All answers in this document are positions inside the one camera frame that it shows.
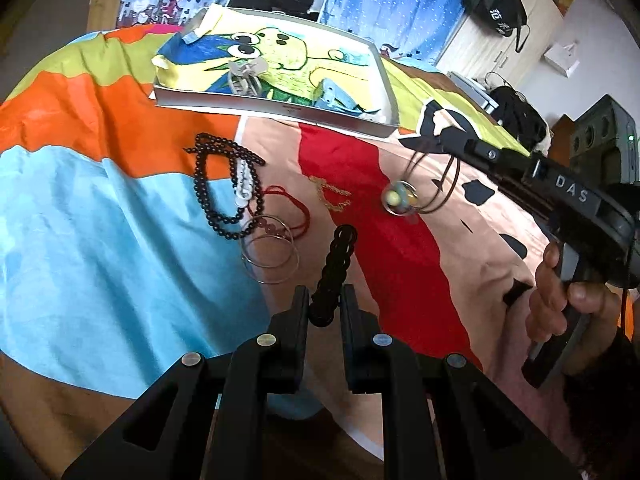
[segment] silver bolt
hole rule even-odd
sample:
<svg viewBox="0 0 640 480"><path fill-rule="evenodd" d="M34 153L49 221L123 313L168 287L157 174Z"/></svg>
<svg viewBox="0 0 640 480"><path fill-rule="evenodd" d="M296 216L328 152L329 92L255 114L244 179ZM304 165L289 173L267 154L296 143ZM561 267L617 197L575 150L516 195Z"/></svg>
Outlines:
<svg viewBox="0 0 640 480"><path fill-rule="evenodd" d="M378 346L389 346L393 338L387 334L376 334L373 336L373 342Z"/></svg>
<svg viewBox="0 0 640 480"><path fill-rule="evenodd" d="M182 356L180 361L182 361L182 364L185 366L195 366L200 362L200 354L197 352L187 352Z"/></svg>
<svg viewBox="0 0 640 480"><path fill-rule="evenodd" d="M462 368L466 365L466 359L460 354L449 354L447 356L447 364L452 368Z"/></svg>
<svg viewBox="0 0 640 480"><path fill-rule="evenodd" d="M262 334L255 340L260 346L271 346L276 342L276 336L271 334Z"/></svg>

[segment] speaker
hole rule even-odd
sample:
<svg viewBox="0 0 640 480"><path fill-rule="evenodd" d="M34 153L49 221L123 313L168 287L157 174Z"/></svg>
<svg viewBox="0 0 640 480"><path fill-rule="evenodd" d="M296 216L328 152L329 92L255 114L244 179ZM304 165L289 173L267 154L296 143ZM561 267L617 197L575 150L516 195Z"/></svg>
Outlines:
<svg viewBox="0 0 640 480"><path fill-rule="evenodd" d="M636 122L610 95L575 122L569 167L599 187L638 180Z"/></svg>

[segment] cabinet door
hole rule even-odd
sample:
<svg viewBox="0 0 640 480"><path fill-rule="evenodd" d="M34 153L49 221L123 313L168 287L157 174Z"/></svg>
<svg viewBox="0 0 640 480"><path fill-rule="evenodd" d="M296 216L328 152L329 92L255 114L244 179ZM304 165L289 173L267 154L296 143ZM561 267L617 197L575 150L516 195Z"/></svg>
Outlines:
<svg viewBox="0 0 640 480"><path fill-rule="evenodd" d="M515 51L514 33L512 35L513 41L505 53L500 56L494 69L494 72L497 72L516 88L552 43L556 30L562 25L562 14L553 0L537 0L527 18L527 24L531 28L531 34L522 51L519 54ZM526 34L527 27L524 27L521 39L525 38Z"/></svg>
<svg viewBox="0 0 640 480"><path fill-rule="evenodd" d="M534 8L536 0L522 0L522 3L529 13ZM505 38L476 22L469 15L465 15L463 19L462 25L436 67L445 73L458 72L471 79L483 81L484 76L504 59L513 42L513 34L510 38Z"/></svg>

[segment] person's arm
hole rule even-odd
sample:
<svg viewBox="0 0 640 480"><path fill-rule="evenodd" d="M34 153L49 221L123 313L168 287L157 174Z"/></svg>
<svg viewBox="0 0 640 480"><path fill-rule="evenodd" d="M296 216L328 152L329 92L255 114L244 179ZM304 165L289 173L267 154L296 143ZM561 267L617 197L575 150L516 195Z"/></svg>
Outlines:
<svg viewBox="0 0 640 480"><path fill-rule="evenodd" d="M585 468L597 475L616 460L630 431L638 430L633 426L640 420L640 364L632 343L618 329L620 298L595 283L572 283L565 292L554 272L558 259L558 247L550 244L536 270L537 289L529 300L527 335L543 342L552 334L563 333L562 310L567 300L577 310L593 315L563 371L571 428L582 444Z"/></svg>

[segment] human hand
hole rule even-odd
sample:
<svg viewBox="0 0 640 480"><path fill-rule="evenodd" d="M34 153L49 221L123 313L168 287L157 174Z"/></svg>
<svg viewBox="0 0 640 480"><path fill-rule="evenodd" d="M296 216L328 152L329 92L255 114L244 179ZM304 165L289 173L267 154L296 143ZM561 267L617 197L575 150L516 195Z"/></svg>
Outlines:
<svg viewBox="0 0 640 480"><path fill-rule="evenodd" d="M584 314L593 314L589 327L564 363L565 374L583 371L611 346L618 330L620 298L603 283L572 283L567 291L554 267L560 259L558 245L550 243L536 269L536 286L529 298L527 335L532 341L546 342L566 330L562 310L571 305Z"/></svg>

